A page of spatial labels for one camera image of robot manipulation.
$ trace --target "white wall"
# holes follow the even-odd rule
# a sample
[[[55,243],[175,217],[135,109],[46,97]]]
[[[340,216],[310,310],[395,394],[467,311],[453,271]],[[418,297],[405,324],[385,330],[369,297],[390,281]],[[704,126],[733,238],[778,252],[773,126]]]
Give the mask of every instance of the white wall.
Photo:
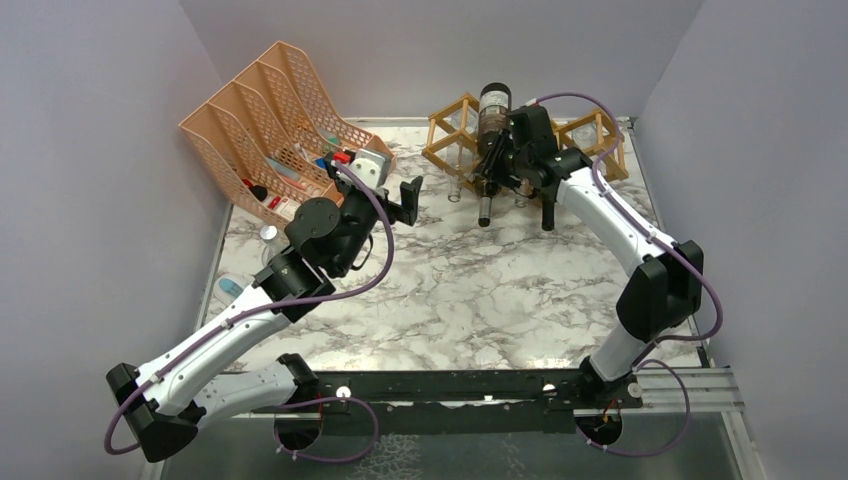
[[[848,466],[846,32],[844,0],[706,0],[636,123],[655,205],[706,252],[714,351],[775,479]]]
[[[282,40],[306,51],[342,115],[425,117],[492,81],[516,102],[578,90],[637,115],[702,0],[181,2],[224,80]]]
[[[135,478],[104,375],[196,317],[225,204],[177,123],[220,80],[176,0],[4,2],[0,64],[0,478]]]

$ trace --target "marble surface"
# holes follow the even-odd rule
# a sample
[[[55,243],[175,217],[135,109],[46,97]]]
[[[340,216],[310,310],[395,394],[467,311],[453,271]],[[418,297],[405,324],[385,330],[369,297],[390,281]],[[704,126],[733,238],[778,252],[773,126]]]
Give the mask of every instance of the marble surface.
[[[421,157],[426,127],[368,127],[398,153],[388,181],[397,200],[402,180],[424,176],[415,227],[395,227],[393,268],[377,288],[324,303],[294,326],[262,341],[229,370],[253,370],[299,353],[315,370],[421,370],[576,367],[617,323],[615,302],[627,277],[580,220],[557,207],[554,232],[541,210],[495,200],[492,225],[477,226],[477,202],[464,192],[447,200],[448,177]],[[625,133],[631,177],[614,188],[642,215],[654,215]],[[261,222],[233,211],[218,274],[252,279],[262,267]],[[383,265],[378,225],[366,266],[335,280],[338,291],[365,283]],[[226,305],[213,296],[207,320]],[[679,329],[689,333],[687,323]],[[668,342],[652,356],[695,366],[693,345]]]

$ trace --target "purple cable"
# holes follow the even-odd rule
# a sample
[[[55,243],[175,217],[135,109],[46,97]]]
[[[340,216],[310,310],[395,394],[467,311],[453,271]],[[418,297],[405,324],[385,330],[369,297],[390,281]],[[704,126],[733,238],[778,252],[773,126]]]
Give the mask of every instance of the purple cable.
[[[545,95],[545,96],[539,97],[537,99],[534,99],[530,103],[538,104],[538,103],[544,102],[545,100],[550,100],[552,98],[559,98],[559,97],[577,97],[577,98],[582,98],[584,100],[588,100],[588,101],[594,103],[595,105],[597,105],[598,108],[603,110],[603,112],[607,115],[607,117],[609,117],[610,120],[612,120],[613,125],[615,125],[615,141],[613,142],[612,146],[610,146],[610,148],[608,148],[607,150],[603,151],[600,155],[598,155],[598,158],[596,158],[595,161],[592,162],[592,179],[594,180],[595,184],[598,186],[598,189],[601,190],[601,194],[604,194],[606,192],[606,190],[603,190],[604,184],[601,180],[601,174],[600,174],[601,162],[603,161],[604,157],[606,157],[607,155],[614,152],[615,149],[618,148],[618,144],[621,143],[621,131],[619,130],[618,125],[616,124],[615,117],[612,115],[610,110],[606,106],[604,106],[604,104],[602,104],[601,102],[599,102],[598,100],[596,100],[595,98],[593,98],[589,95],[585,95],[585,94],[579,93],[579,92],[552,93],[550,95]],[[633,217],[633,215],[631,215],[630,212],[628,212],[621,203],[619,203],[619,201],[617,199],[615,199],[614,197],[609,196],[609,195],[607,195],[606,198],[607,198],[607,200],[609,200],[610,204],[616,209],[616,211],[618,211],[618,213],[620,213],[627,220],[627,222],[630,223],[633,226],[633,228],[638,230],[639,233],[641,233],[646,239],[650,237],[651,233],[648,231],[648,229],[646,229],[644,226],[642,226],[639,223],[639,221],[636,220],[636,218]],[[645,357],[647,357],[648,354],[651,353],[651,351],[660,342],[664,342],[666,340],[681,340],[681,341],[687,341],[687,342],[698,342],[698,341],[706,340],[708,338],[712,338],[713,336],[715,336],[715,334],[718,333],[718,331],[721,329],[722,324],[724,323],[724,308],[722,307],[721,301],[718,298],[718,293],[716,293],[712,284],[710,284],[710,282],[701,274],[701,272],[699,272],[698,269],[695,268],[694,265],[689,263],[688,260],[683,258],[683,256],[680,255],[671,245],[667,245],[665,242],[663,242],[662,240],[660,240],[658,238],[654,238],[653,240],[648,240],[648,241],[655,243],[663,251],[665,251],[666,253],[671,255],[672,258],[674,258],[681,265],[683,265],[683,267],[686,268],[686,270],[688,270],[689,273],[691,273],[692,276],[695,277],[695,279],[698,280],[698,282],[701,285],[704,286],[704,289],[707,291],[707,294],[709,294],[710,298],[713,300],[713,306],[715,307],[715,310],[716,310],[716,320],[715,320],[715,323],[713,324],[713,327],[704,334],[700,334],[700,335],[661,335],[661,336],[655,338],[653,342],[648,344],[647,348],[645,348],[645,350],[642,352],[642,354],[639,355],[639,357],[636,358],[636,360],[633,362],[634,364],[639,363]]]
[[[266,312],[268,310],[272,310],[275,308],[285,308],[285,307],[294,307],[298,305],[310,305],[313,303],[322,303],[322,302],[331,302],[333,300],[342,300],[345,298],[350,298],[361,293],[365,293],[368,290],[376,287],[389,273],[389,269],[392,266],[392,262],[394,262],[395,258],[395,237],[392,233],[392,224],[389,222],[389,217],[386,215],[386,211],[383,210],[383,206],[380,205],[380,201],[374,195],[370,188],[367,185],[362,183],[362,180],[359,179],[353,172],[350,171],[346,166],[338,163],[335,165],[336,168],[348,178],[350,178],[353,183],[368,197],[368,201],[371,202],[371,205],[374,206],[374,209],[377,210],[377,215],[380,217],[380,221],[383,222],[383,227],[386,230],[386,242],[388,243],[388,252],[386,253],[386,263],[383,265],[383,269],[380,270],[380,273],[377,274],[376,277],[372,278],[368,283],[362,285],[360,287],[354,288],[353,290],[349,290],[347,292],[334,293],[332,295],[324,295],[321,297],[308,297],[308,298],[295,298],[295,299],[286,299],[280,300],[279,302],[269,303],[266,305],[261,305],[255,308],[251,308],[250,310],[245,310],[238,315],[233,316],[229,320],[227,320],[226,324],[228,327],[232,327],[236,322],[241,321],[247,317],[252,315],[256,315],[257,313]],[[186,359],[189,355],[194,353],[198,348],[205,345],[206,342],[214,338],[216,335],[224,331],[226,328],[222,326],[218,326],[213,330],[210,330],[206,335],[200,337],[189,345],[188,348],[183,350],[182,353],[175,356],[173,360],[165,364],[164,367],[159,369],[154,373],[158,378],[164,378],[164,376],[170,372],[176,365]],[[115,412],[115,415],[112,416],[112,419],[109,421],[109,426],[106,427],[106,435],[103,438],[103,449],[106,450],[106,453],[110,455],[123,455],[125,453],[132,452],[133,450],[139,447],[138,443],[133,445],[129,445],[127,447],[115,448],[112,446],[112,436],[115,434],[115,428],[118,426],[118,422],[121,420],[121,417],[126,413],[127,409],[129,409],[130,405],[138,399],[148,388],[153,385],[153,382],[150,380],[145,381],[138,388],[133,391],[126,400],[124,400],[121,405],[118,407],[118,410]]]
[[[368,445],[366,445],[365,448],[362,449],[362,451],[360,451],[359,453],[357,453],[355,455],[351,455],[349,457],[339,457],[339,458],[319,457],[317,455],[310,455],[308,453],[299,453],[300,450],[289,450],[288,448],[283,446],[283,443],[280,441],[280,437],[279,437],[278,432],[277,432],[277,427],[275,426],[274,427],[274,441],[277,442],[277,445],[279,446],[277,453],[279,453],[281,451],[286,452],[286,453],[292,455],[292,460],[296,460],[297,458],[305,458],[307,460],[312,460],[312,461],[315,461],[315,462],[334,463],[334,464],[355,462],[355,461],[359,460],[360,458],[364,457],[365,455],[368,455],[368,453],[371,452],[371,450],[374,449],[374,445],[377,444],[377,439],[380,436],[380,427],[379,427],[379,423],[377,422],[377,414],[374,413],[374,409],[372,409],[371,406],[368,405],[367,402],[364,402],[364,401],[362,401],[358,398],[353,398],[353,397],[348,397],[348,398],[326,397],[326,398],[316,398],[314,400],[307,400],[305,402],[300,402],[300,403],[291,403],[291,404],[288,404],[288,405],[279,405],[277,408],[290,409],[290,408],[308,407],[310,405],[317,405],[319,403],[324,403],[324,402],[348,402],[348,401],[355,403],[355,404],[361,406],[362,408],[364,408],[368,412],[368,415],[371,416],[371,421],[374,424],[374,433],[371,435],[371,441],[368,442]]]
[[[587,445],[595,447],[598,450],[603,451],[604,453],[611,453],[620,457],[644,458],[662,455],[663,453],[671,450],[683,441],[683,438],[686,436],[686,432],[689,431],[689,424],[692,422],[692,406],[689,403],[689,392],[686,390],[686,385],[683,384],[683,379],[680,378],[680,375],[678,375],[677,372],[674,371],[674,369],[672,369],[665,362],[662,362],[660,360],[645,360],[644,362],[640,363],[638,367],[636,367],[636,370],[641,370],[642,367],[644,367],[648,363],[656,363],[657,365],[665,368],[666,370],[668,370],[669,373],[671,373],[671,376],[674,377],[675,380],[677,380],[677,383],[680,384],[680,390],[683,392],[683,403],[686,406],[686,413],[683,420],[683,428],[680,429],[680,432],[677,434],[676,437],[674,437],[674,440],[668,442],[664,447],[660,447],[656,450],[651,450],[648,452],[630,452],[627,450],[620,450],[614,447],[600,445],[590,440],[589,437],[587,437],[586,434],[578,428],[577,432],[586,440]]]

